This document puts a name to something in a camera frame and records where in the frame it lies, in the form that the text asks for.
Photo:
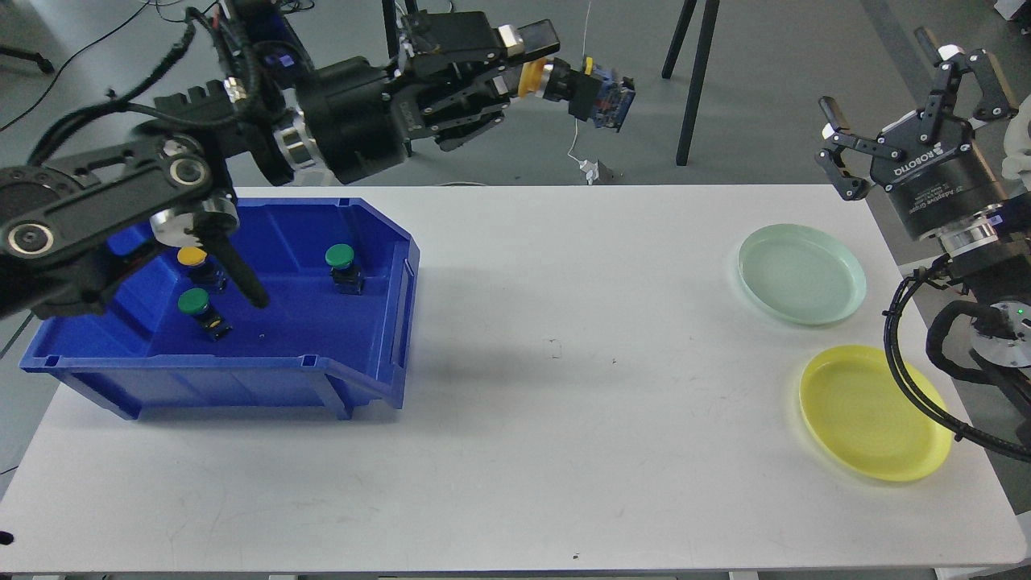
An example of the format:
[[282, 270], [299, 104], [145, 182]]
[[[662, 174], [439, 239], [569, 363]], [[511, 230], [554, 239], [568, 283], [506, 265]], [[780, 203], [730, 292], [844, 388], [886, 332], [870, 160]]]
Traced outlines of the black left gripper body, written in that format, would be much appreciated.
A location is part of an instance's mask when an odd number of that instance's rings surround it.
[[354, 56], [301, 78], [295, 96], [321, 161], [339, 183], [353, 184], [408, 158], [403, 123], [391, 107], [397, 97], [413, 97], [430, 86], [428, 78], [395, 77]]

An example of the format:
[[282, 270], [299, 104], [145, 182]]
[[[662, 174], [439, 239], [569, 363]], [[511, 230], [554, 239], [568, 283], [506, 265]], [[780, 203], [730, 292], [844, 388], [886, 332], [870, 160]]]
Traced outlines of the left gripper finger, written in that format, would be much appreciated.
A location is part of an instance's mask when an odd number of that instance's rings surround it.
[[420, 94], [410, 139], [433, 139], [442, 151], [457, 150], [504, 121], [519, 80], [519, 68], [498, 68]]
[[444, 73], [454, 65], [513, 67], [556, 54], [561, 48], [555, 26], [542, 19], [522, 27], [494, 27], [483, 11], [426, 12], [427, 28], [419, 42], [420, 69]]

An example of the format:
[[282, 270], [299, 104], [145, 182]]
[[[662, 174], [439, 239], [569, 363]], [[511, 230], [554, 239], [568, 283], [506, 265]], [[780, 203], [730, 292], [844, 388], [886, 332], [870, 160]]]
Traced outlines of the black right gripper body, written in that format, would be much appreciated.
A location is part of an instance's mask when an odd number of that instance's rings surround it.
[[1008, 199], [976, 146], [975, 129], [968, 121], [947, 115], [935, 136], [923, 142], [924, 134], [920, 114], [892, 122], [879, 136], [899, 155], [875, 158], [870, 168], [870, 177], [887, 192], [913, 241]]

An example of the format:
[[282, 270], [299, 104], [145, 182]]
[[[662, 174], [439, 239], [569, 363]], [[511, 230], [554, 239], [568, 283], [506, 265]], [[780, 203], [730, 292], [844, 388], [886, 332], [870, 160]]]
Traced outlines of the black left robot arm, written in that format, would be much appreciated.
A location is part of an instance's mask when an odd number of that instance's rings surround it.
[[230, 242], [229, 158], [248, 153], [281, 186], [310, 168], [364, 180], [418, 139], [452, 151], [500, 124], [520, 71], [560, 48], [546, 19], [494, 27], [479, 11], [383, 8], [387, 65], [354, 56], [321, 68], [279, 1], [185, 11], [182, 37], [143, 81], [55, 121], [26, 164], [2, 170], [2, 315], [105, 313], [171, 247], [213, 255], [265, 308]]

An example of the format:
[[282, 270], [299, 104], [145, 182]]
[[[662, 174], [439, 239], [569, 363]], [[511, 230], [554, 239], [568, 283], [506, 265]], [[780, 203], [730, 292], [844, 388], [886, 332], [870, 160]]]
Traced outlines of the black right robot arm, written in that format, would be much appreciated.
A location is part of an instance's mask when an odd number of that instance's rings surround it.
[[[951, 378], [996, 386], [1028, 417], [1029, 196], [1006, 192], [975, 142], [975, 121], [1013, 120], [1019, 107], [990, 52], [939, 45], [925, 28], [914, 36], [936, 70], [924, 105], [867, 139], [822, 97], [827, 125], [814, 162], [844, 201], [876, 184], [910, 238], [940, 243], [950, 282], [973, 298], [934, 318], [928, 359]], [[973, 120], [954, 113], [968, 74], [982, 92]]]

